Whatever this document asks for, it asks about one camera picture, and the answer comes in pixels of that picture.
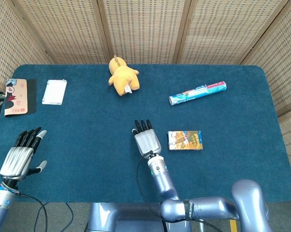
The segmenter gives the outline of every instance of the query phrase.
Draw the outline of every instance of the yellow marking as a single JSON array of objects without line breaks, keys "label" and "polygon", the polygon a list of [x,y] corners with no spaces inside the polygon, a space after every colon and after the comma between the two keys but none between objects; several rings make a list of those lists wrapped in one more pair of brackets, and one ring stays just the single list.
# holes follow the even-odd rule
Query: yellow marking
[{"label": "yellow marking", "polygon": [[231,232],[237,232],[237,223],[236,220],[229,220],[231,224]]}]

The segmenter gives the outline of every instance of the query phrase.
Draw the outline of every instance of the yellow plush toy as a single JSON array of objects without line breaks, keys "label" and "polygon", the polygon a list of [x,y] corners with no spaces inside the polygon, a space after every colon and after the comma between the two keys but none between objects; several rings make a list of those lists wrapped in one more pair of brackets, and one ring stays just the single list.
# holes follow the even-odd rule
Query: yellow plush toy
[{"label": "yellow plush toy", "polygon": [[140,88],[137,78],[139,72],[129,68],[122,58],[117,56],[112,58],[109,62],[109,70],[112,76],[108,84],[113,84],[120,96],[125,93],[131,93],[131,90]]}]

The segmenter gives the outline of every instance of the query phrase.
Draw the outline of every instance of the robotic arm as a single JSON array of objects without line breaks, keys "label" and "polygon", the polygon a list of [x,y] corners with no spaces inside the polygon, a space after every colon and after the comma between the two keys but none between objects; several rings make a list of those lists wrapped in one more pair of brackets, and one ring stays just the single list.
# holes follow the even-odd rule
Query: robotic arm
[{"label": "robotic arm", "polygon": [[264,203],[260,186],[252,180],[239,180],[232,187],[234,203],[223,197],[204,197],[180,200],[164,158],[160,156],[161,145],[149,120],[135,121],[132,130],[139,151],[150,168],[155,184],[164,202],[161,216],[166,221],[195,219],[240,220],[243,232],[271,232],[267,220],[268,208]]},{"label": "robotic arm", "polygon": [[39,127],[35,130],[22,132],[15,145],[10,148],[1,167],[0,175],[3,181],[0,183],[0,228],[15,196],[20,195],[17,187],[18,181],[23,180],[28,175],[41,172],[47,164],[47,161],[44,160],[38,167],[29,169],[31,159],[47,132],[43,130],[38,133],[40,129]]}]

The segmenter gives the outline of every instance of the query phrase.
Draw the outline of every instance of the blue felt tablecloth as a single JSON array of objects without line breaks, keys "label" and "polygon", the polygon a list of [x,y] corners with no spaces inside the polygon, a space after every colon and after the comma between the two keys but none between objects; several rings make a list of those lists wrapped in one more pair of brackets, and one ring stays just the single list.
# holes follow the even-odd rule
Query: blue felt tablecloth
[{"label": "blue felt tablecloth", "polygon": [[[13,78],[37,79],[37,111],[0,116],[0,168],[23,130],[48,130],[32,166],[45,170],[19,183],[46,202],[141,202],[134,120],[150,119],[182,199],[223,196],[233,182],[258,182],[267,201],[291,200],[291,168],[263,70],[234,65],[131,65],[140,89],[118,96],[108,65],[23,65]],[[48,79],[66,79],[62,106],[42,105]],[[168,96],[225,81],[227,90],[171,106]],[[168,151],[167,131],[201,130],[203,151]],[[146,162],[140,182],[161,201]]]}]

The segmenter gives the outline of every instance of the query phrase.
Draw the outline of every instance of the white card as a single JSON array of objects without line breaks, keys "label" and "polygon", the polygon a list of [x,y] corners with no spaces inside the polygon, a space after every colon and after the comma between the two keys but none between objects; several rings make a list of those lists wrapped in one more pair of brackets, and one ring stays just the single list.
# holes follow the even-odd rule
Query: white card
[{"label": "white card", "polygon": [[66,80],[48,80],[44,92],[43,104],[62,105],[66,85]]}]

